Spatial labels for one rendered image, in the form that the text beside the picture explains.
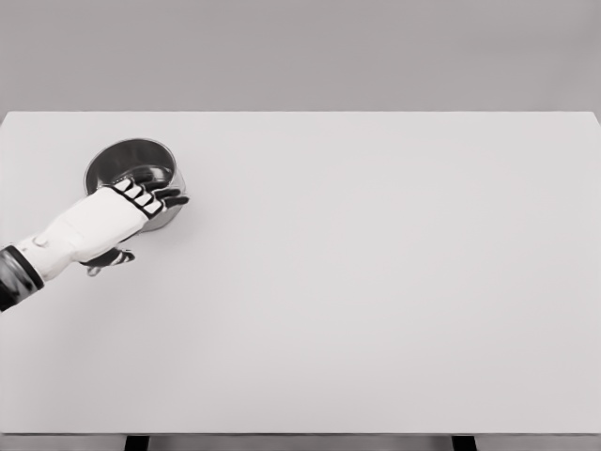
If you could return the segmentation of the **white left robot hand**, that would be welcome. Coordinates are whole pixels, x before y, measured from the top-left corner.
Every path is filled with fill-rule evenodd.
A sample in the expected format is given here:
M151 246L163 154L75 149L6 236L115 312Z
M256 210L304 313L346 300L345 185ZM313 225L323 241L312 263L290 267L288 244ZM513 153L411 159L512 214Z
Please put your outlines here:
M124 176L99 187L61 215L69 226L71 256L94 277L103 269L135 260L118 245L142 232L153 219L182 207L190 198L151 174Z

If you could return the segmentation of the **silver metal pot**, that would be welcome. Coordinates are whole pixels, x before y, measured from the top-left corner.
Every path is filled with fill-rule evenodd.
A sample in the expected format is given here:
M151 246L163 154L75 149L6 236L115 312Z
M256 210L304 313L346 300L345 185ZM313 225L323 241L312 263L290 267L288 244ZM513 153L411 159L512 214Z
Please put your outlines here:
M131 174L149 173L154 179L165 180L186 194L184 179L175 156L164 144L149 138L118 141L100 151L85 170L86 196L99 187ZM151 220L141 233L156 231L169 225L181 211L175 208Z

